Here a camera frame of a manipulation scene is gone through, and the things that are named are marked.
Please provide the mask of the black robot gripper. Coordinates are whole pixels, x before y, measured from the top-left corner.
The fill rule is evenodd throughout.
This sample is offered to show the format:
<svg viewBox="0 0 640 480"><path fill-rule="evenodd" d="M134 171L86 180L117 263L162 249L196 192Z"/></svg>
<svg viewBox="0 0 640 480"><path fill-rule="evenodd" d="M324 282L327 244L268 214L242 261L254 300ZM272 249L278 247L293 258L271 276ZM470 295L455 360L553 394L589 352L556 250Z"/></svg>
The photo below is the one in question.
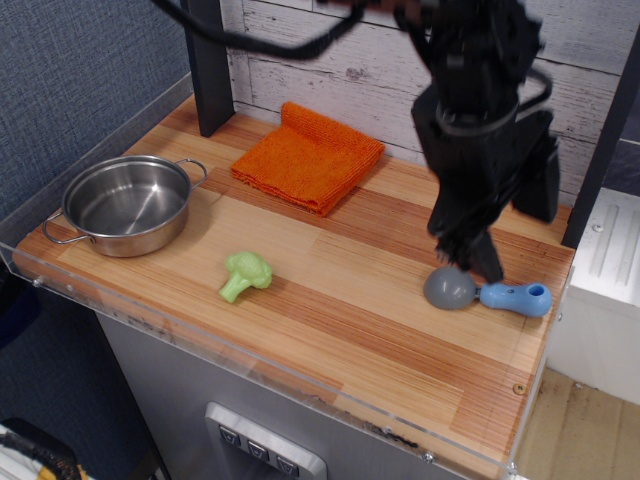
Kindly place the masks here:
<svg viewBox="0 0 640 480"><path fill-rule="evenodd" d="M519 119L515 109L493 123L457 125L446 120L436 89L414 102L412 117L427 165L439 181L428 223L439 258L487 283L504 273L488 228L511 203L545 223L559 203L557 140L551 111Z"/></svg>

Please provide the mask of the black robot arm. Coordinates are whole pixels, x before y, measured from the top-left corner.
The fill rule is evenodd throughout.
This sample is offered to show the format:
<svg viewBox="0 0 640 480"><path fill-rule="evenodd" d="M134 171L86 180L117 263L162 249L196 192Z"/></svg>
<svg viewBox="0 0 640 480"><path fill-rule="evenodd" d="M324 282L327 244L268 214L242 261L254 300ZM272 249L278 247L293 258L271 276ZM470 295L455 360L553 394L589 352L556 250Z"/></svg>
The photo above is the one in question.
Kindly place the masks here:
<svg viewBox="0 0 640 480"><path fill-rule="evenodd" d="M411 114L439 193L428 223L446 261L490 283L503 270L489 229L513 206L550 222L559 158L535 69L541 25L517 1L375 1L391 14L431 76Z"/></svg>

